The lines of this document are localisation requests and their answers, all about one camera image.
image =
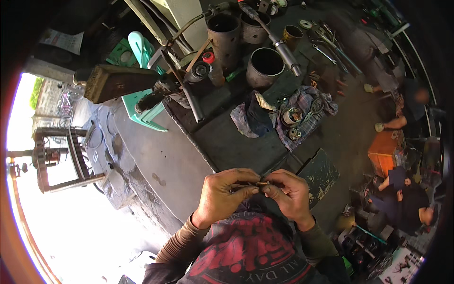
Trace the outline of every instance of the hand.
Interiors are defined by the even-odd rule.
[[[294,220],[300,231],[310,230],[315,225],[315,220],[309,210],[307,182],[284,169],[272,172],[265,180],[272,184],[266,185],[262,191],[276,201],[282,214]]]
[[[403,114],[402,109],[400,108],[400,106],[397,106],[396,107],[396,116],[400,117],[400,116],[402,116],[402,114]]]
[[[402,195],[402,191],[399,190],[397,191],[397,201],[402,201],[402,199],[404,198],[404,196]]]
[[[238,181],[256,183],[260,176],[251,169],[228,169],[206,176],[199,206],[191,220],[196,228],[206,229],[214,222],[228,218],[243,200],[258,193],[255,185],[231,193]]]

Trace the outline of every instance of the plaid cloth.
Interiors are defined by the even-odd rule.
[[[304,117],[310,112],[311,104],[314,101],[314,97],[320,96],[322,100],[316,102],[316,104],[324,104],[322,112],[313,115],[308,121],[304,122],[301,127],[301,138],[298,140],[291,140],[288,137],[288,131],[290,130],[287,126],[285,126],[282,121],[282,113],[291,107],[297,107],[303,111],[303,119]],[[281,104],[279,108],[279,115],[277,116],[277,123],[276,123],[276,131],[281,139],[282,143],[289,151],[293,151],[299,144],[301,144],[306,137],[311,134],[315,128],[317,128],[320,120],[326,116],[325,111],[331,115],[337,114],[337,104],[332,100],[330,94],[325,94],[320,92],[317,88],[311,86],[300,86],[295,93],[288,98],[283,104]]]

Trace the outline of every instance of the grass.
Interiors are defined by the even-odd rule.
[[[31,96],[30,96],[30,107],[33,110],[36,109],[36,104],[38,103],[39,92],[41,91],[43,82],[44,82],[44,78],[37,77],[36,81],[35,81],[35,85],[33,86],[33,91],[31,92]]]

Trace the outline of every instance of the workbench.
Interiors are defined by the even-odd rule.
[[[281,35],[286,25],[298,26],[301,19],[315,20],[324,19],[327,11],[311,12],[303,10],[298,6],[289,7],[287,13],[271,20],[271,31]],[[306,73],[309,60],[302,55],[313,56],[318,53],[309,42],[305,30],[294,55],[301,64],[303,74],[295,77],[287,68],[274,85],[262,93],[268,103],[279,107],[277,98],[283,95],[292,94],[302,83]],[[199,102],[205,114],[205,121],[197,124],[191,110],[184,109],[170,98],[163,101],[164,108],[180,127],[182,132],[194,144],[209,166],[215,172],[231,168],[251,168],[258,174],[265,174],[276,164],[283,161],[289,151],[279,139],[275,130],[263,137],[251,139],[242,135],[233,123],[230,112],[239,105],[252,91],[252,87],[246,82],[246,67],[253,50],[271,45],[267,40],[264,44],[252,46],[245,44],[240,50],[242,64],[239,68],[244,71],[239,73],[232,81],[226,82],[219,89],[208,80],[202,81],[194,88],[194,94],[198,96]]]

